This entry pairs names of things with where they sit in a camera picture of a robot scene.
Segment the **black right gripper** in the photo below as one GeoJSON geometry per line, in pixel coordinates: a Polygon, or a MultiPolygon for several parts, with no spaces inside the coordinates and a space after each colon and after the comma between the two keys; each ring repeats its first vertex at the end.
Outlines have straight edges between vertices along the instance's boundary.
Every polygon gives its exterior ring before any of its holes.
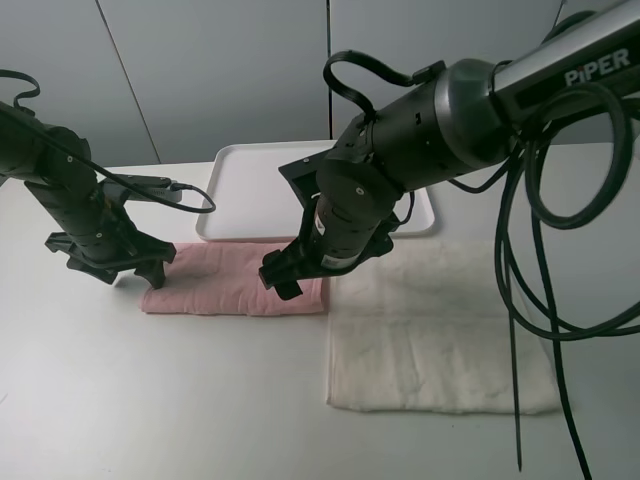
{"type": "Polygon", "coordinates": [[[372,257],[390,252],[390,233],[399,227],[391,213],[384,219],[346,212],[324,195],[314,198],[311,219],[303,221],[307,232],[281,250],[268,253],[259,268],[267,289],[275,288],[283,301],[303,294],[302,280],[321,274],[346,274],[372,257]]]}

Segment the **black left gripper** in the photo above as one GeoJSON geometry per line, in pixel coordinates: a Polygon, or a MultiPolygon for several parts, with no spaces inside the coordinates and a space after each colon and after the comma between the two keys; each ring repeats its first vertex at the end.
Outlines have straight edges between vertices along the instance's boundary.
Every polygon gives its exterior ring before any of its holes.
{"type": "Polygon", "coordinates": [[[84,198],[62,189],[44,191],[44,208],[60,227],[45,246],[62,252],[85,273],[112,285],[118,273],[134,270],[152,289],[164,286],[164,264],[175,258],[173,244],[138,230],[125,210],[127,189],[95,189],[84,198]]]}

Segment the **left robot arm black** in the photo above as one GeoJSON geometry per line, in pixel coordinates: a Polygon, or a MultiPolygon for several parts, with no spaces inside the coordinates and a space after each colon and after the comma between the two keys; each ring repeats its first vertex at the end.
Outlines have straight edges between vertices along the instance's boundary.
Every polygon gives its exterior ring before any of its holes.
{"type": "Polygon", "coordinates": [[[139,184],[131,184],[121,176],[99,181],[81,162],[90,156],[88,142],[73,131],[1,105],[1,174],[23,181],[61,228],[50,234],[46,247],[66,254],[69,269],[107,284],[132,270],[151,287],[162,287],[164,265],[174,260],[176,249],[139,231],[125,202],[146,200],[149,187],[169,182],[140,177],[139,184]]]}

